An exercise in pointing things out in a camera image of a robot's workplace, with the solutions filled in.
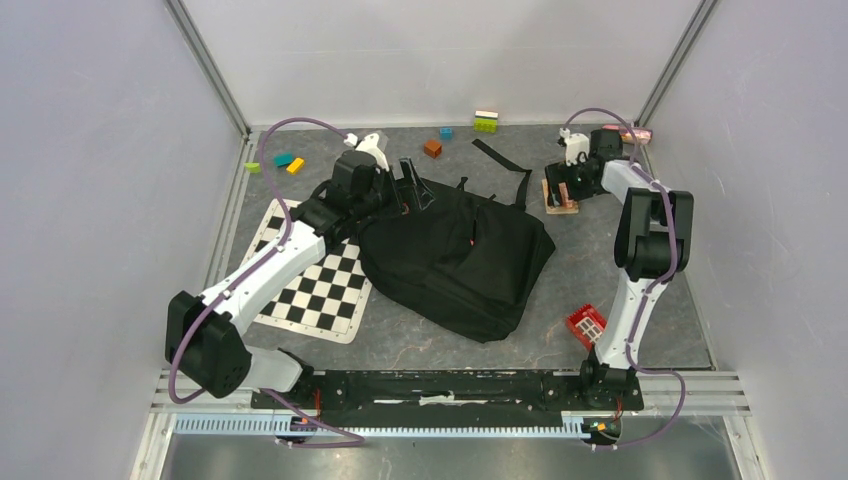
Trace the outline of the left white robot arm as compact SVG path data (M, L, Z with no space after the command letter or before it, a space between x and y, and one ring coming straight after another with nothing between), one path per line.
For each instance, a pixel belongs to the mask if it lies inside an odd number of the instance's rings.
M223 398L240 387L269 389L290 407L306 405L314 381L298 359L281 350L248 347L250 324L292 280L353 236L365 222L429 206L435 195L408 159L402 176L374 154L349 150L294 209L283 210L281 233L218 284L168 305L165 358L170 374L183 373L200 392Z

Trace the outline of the pink capped marker tube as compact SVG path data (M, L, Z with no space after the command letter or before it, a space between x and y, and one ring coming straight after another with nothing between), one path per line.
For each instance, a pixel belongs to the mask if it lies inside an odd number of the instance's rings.
M653 139L653 131L650 129L621 127L619 134L624 143L632 145L648 145Z

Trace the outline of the black student backpack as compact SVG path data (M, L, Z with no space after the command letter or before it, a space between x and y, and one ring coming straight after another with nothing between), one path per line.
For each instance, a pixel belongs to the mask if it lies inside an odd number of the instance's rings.
M478 343L517 329L528 298L555 251L541 220L527 213L530 170L480 139L474 145L524 175L513 203L426 180L424 209L361 223L360 261L367 279L392 301Z

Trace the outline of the small orange spiral notebook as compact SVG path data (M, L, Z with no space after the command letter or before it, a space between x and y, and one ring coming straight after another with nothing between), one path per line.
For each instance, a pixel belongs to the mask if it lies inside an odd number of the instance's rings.
M545 202L545 212L548 215L576 215L579 213L578 202L570 197L565 182L551 187L549 182L543 179L542 192Z

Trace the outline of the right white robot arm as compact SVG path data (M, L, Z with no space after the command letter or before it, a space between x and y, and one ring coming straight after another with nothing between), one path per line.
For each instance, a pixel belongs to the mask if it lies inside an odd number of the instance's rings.
M613 257L619 281L603 332L589 344L577 392L591 408L632 393L639 345L651 312L674 275L688 264L694 198L669 190L634 159L623 160L620 135L559 131L563 160L545 168L547 213L575 213L581 200L613 195L622 205Z

